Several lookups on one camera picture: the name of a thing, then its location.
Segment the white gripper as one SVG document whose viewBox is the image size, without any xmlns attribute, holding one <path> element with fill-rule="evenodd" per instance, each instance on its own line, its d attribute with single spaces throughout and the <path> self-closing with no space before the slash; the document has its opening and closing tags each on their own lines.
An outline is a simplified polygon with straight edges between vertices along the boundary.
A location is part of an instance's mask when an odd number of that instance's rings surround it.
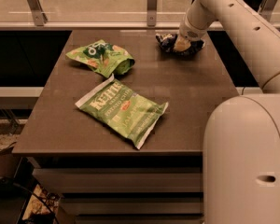
<svg viewBox="0 0 280 224">
<path fill-rule="evenodd" d="M 213 16 L 185 15 L 179 26 L 179 35 L 176 37 L 174 51 L 185 51 L 191 46 L 190 41 L 200 40 L 206 34 L 213 21 Z"/>
</svg>

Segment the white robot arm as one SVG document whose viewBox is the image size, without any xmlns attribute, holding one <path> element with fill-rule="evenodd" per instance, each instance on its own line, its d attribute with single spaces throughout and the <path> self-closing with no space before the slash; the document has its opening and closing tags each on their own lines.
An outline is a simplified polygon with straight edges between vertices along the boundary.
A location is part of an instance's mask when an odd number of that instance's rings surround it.
<svg viewBox="0 0 280 224">
<path fill-rule="evenodd" d="M 183 50 L 219 21 L 258 82 L 223 102 L 203 139 L 204 224 L 280 224 L 280 32 L 244 0 L 194 0 L 180 23 Z"/>
</svg>

